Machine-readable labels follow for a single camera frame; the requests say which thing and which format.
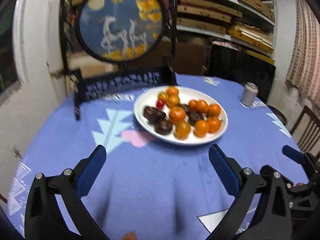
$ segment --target soda can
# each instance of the soda can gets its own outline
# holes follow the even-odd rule
[[[241,103],[245,106],[252,106],[252,103],[254,102],[254,99],[257,95],[258,87],[251,82],[247,82],[244,86]]]

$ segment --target table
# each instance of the table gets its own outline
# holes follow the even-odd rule
[[[240,166],[259,173],[269,164],[294,183],[308,181],[302,167],[282,155],[286,144],[298,149],[289,132],[259,99],[253,107],[242,105],[241,85],[216,77],[178,74],[177,82],[222,105],[229,126],[215,143]],[[9,193],[7,215],[22,234],[28,190],[35,175],[58,175],[102,144],[107,160],[82,201],[110,239],[121,239],[132,230],[139,240],[202,240],[209,235],[217,218],[204,215],[218,212],[221,216],[234,200],[209,162],[211,144],[175,146],[144,131],[133,115],[134,100],[144,91],[132,89],[118,94],[117,99],[110,95],[84,103],[79,122],[74,118],[72,97],[50,115],[19,164]],[[57,199],[67,225],[77,232],[61,197]]]

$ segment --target red cherry tomato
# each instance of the red cherry tomato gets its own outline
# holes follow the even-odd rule
[[[157,101],[156,108],[158,108],[159,110],[162,110],[163,107],[164,107],[164,100],[163,99],[159,99]]]

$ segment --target white wall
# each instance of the white wall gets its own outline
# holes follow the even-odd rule
[[[294,47],[297,13],[296,0],[275,0],[277,5],[277,31],[275,36],[276,76],[270,92],[268,104],[279,109],[287,118],[287,127],[291,128],[302,110],[297,99],[292,99],[285,85]]]
[[[53,15],[56,15],[52,19],[58,22],[59,0],[26,0],[23,52],[28,82],[0,106],[0,193],[6,198],[19,162],[13,156],[12,148],[15,147],[23,155],[46,118],[60,104],[46,66],[46,19],[49,2]],[[55,62],[49,62],[50,65],[58,65],[61,62],[61,54],[57,55],[60,50],[57,22],[50,26],[50,36],[56,37],[50,46],[57,59]],[[61,95],[64,87],[59,86],[58,90],[58,94]]]

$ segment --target pink heart pattern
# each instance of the pink heart pattern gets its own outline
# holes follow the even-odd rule
[[[145,147],[148,144],[148,141],[153,141],[156,138],[148,133],[147,131],[123,131],[121,133],[121,137],[124,139],[125,142],[131,142],[133,146],[141,148]]]

